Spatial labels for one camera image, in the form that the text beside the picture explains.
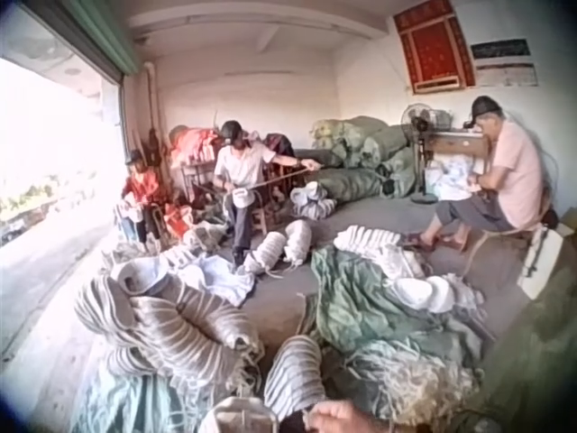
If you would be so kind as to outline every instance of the gray pants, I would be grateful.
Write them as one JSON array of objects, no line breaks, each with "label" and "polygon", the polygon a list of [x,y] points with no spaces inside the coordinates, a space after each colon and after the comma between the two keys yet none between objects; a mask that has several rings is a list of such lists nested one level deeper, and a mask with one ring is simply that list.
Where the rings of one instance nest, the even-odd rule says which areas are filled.
[{"label": "gray pants", "polygon": [[514,228],[505,218],[497,194],[487,198],[473,194],[465,200],[439,201],[435,212],[443,226],[458,219],[469,227],[491,232],[507,232]]},{"label": "gray pants", "polygon": [[233,240],[233,249],[243,249],[243,250],[250,250],[251,249],[251,240],[252,240],[252,211],[258,206],[266,205],[268,203],[268,195],[267,190],[264,188],[257,189],[255,191],[257,194],[260,195],[256,197],[254,203],[252,205],[245,207],[243,209],[237,208],[233,203],[233,195],[227,194],[224,198],[224,209],[226,213],[229,215],[229,222],[234,227],[234,240]]}]

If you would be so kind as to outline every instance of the fan stand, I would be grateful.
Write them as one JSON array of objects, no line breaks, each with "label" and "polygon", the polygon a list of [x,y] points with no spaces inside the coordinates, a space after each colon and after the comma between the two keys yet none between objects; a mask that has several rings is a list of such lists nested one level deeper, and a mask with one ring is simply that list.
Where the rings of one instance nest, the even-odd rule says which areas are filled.
[{"label": "fan stand", "polygon": [[411,201],[418,205],[434,205],[438,201],[437,196],[426,192],[425,179],[425,138],[419,133],[416,148],[415,170],[417,175],[417,190],[411,194]]}]

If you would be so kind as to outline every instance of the man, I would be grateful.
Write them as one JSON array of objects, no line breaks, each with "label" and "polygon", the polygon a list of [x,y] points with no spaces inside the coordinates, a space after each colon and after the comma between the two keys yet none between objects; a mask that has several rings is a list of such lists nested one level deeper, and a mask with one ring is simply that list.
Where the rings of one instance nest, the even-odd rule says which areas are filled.
[{"label": "man", "polygon": [[151,207],[152,204],[161,202],[161,188],[158,178],[152,168],[146,167],[142,153],[139,150],[130,152],[126,165],[129,167],[131,174],[126,179],[121,196],[122,199],[125,199],[129,193],[132,193],[134,202],[131,205],[142,207],[143,220],[134,223],[138,241],[143,251],[148,251],[146,236],[148,232],[151,232],[152,236],[154,236],[156,250],[160,251],[162,249],[160,230],[154,221]]},{"label": "man", "polygon": [[459,201],[441,201],[425,232],[410,235],[408,244],[431,250],[444,226],[461,224],[456,233],[441,243],[463,251],[471,227],[505,232],[523,227],[537,218],[543,195],[543,173],[535,144],[518,124],[507,120],[499,104],[490,97],[472,103],[472,125],[480,127],[493,145],[489,172],[473,173],[468,183],[486,191]]},{"label": "man", "polygon": [[[321,167],[313,160],[301,161],[290,156],[278,155],[260,142],[250,143],[243,138],[243,128],[235,120],[225,122],[220,135],[224,139],[225,147],[216,158],[213,183],[217,188],[225,189],[227,192],[237,188],[251,189],[262,183],[263,163],[273,162],[286,167],[302,166],[309,170],[319,170]],[[224,206],[234,226],[234,263],[240,266],[244,261],[244,253],[251,248],[253,206],[236,208],[230,197]]]}]

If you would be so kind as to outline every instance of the poster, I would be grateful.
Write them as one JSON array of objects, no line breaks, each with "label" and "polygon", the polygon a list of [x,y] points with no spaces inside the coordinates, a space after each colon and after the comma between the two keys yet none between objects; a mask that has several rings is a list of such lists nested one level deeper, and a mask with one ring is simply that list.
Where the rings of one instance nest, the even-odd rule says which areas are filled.
[{"label": "poster", "polygon": [[526,39],[476,43],[471,52],[477,86],[538,86]]}]

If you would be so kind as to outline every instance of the sandal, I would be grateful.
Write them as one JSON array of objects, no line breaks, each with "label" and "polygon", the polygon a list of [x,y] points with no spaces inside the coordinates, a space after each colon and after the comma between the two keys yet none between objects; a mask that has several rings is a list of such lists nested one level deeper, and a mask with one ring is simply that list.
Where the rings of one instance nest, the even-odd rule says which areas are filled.
[{"label": "sandal", "polygon": [[420,233],[409,233],[409,234],[403,235],[401,237],[399,244],[401,246],[412,246],[414,248],[417,248],[417,249],[423,251],[424,253],[431,253],[435,249],[434,244],[425,244],[423,242],[423,240],[421,239]]}]

